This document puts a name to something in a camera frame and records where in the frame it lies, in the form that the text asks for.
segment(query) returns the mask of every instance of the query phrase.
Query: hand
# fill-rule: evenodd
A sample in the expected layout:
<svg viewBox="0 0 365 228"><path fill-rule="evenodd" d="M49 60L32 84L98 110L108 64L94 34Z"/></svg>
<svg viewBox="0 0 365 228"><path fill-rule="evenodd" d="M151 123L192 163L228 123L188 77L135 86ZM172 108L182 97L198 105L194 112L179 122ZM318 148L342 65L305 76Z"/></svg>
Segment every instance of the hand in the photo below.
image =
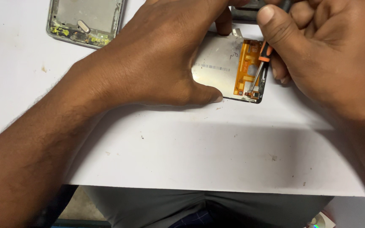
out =
<svg viewBox="0 0 365 228"><path fill-rule="evenodd" d="M228 5L247 2L147 0L112 42L74 64L63 81L82 81L103 109L220 102L221 92L195 82L191 67L210 25L216 22L220 34L230 34Z"/></svg>
<svg viewBox="0 0 365 228"><path fill-rule="evenodd" d="M336 111L365 106L365 0L306 0L289 15L267 5L257 21L276 79Z"/></svg>

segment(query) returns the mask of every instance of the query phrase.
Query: yellow adhesive residue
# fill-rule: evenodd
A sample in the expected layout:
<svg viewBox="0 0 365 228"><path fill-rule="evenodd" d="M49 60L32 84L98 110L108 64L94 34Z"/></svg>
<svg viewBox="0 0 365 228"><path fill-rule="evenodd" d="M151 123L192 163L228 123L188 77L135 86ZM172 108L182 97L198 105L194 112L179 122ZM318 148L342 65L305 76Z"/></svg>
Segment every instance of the yellow adhesive residue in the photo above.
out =
<svg viewBox="0 0 365 228"><path fill-rule="evenodd" d="M103 46L109 44L109 42L110 42L110 40L108 39L108 36L107 35L105 35L105 36L106 36L106 39L99 39L96 37L91 37L91 42L96 43L95 45L97 45L97 46L103 47Z"/></svg>
<svg viewBox="0 0 365 228"><path fill-rule="evenodd" d="M63 33L66 36L68 36L70 34L70 32L67 29L63 29L58 26L50 27L50 31L58 36L59 36L59 33Z"/></svg>

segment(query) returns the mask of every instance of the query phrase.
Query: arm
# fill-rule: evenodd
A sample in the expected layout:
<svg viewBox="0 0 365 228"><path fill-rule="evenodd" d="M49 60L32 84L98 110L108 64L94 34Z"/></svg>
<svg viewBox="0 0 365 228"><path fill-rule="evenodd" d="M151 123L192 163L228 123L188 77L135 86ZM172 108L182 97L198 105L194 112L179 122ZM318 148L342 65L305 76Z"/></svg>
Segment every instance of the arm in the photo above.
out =
<svg viewBox="0 0 365 228"><path fill-rule="evenodd" d="M365 0L306 0L289 15L268 5L257 19L276 50L274 77L332 114L365 168Z"/></svg>
<svg viewBox="0 0 365 228"><path fill-rule="evenodd" d="M0 227L26 226L60 187L101 113L131 103L222 100L191 74L210 25L230 33L240 0L147 0L106 47L75 63L41 101L0 134Z"/></svg>

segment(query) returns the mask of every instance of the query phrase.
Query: orange screwdriver handle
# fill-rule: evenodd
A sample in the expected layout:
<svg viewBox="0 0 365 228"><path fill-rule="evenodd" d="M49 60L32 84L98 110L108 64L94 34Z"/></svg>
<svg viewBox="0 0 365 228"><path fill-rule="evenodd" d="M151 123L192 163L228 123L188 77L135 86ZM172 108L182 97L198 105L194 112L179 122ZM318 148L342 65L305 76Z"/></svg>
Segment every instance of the orange screwdriver handle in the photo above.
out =
<svg viewBox="0 0 365 228"><path fill-rule="evenodd" d="M274 48L272 48L267 43L267 41L264 41L263 46L261 47L259 60L261 60L263 62L269 62L270 56L271 56L273 50L274 50Z"/></svg>

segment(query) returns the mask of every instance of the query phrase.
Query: fingernail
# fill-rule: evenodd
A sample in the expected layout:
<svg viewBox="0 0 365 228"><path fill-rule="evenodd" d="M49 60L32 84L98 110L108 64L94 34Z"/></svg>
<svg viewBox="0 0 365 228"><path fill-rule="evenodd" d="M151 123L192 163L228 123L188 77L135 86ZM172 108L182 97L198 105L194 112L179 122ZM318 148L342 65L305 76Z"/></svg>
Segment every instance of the fingernail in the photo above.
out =
<svg viewBox="0 0 365 228"><path fill-rule="evenodd" d="M261 26L267 24L271 21L271 18L274 16L274 9L272 6L266 5L265 7L261 8L258 12L257 20Z"/></svg>
<svg viewBox="0 0 365 228"><path fill-rule="evenodd" d="M221 102L222 100L223 100L223 96L220 96L220 97L218 97L218 99L216 99L216 100L214 101L214 103Z"/></svg>
<svg viewBox="0 0 365 228"><path fill-rule="evenodd" d="M274 79L277 79L277 70L276 69L272 69L272 76L274 77Z"/></svg>
<svg viewBox="0 0 365 228"><path fill-rule="evenodd" d="M287 82L288 82L288 77L281 79L282 84L287 84Z"/></svg>

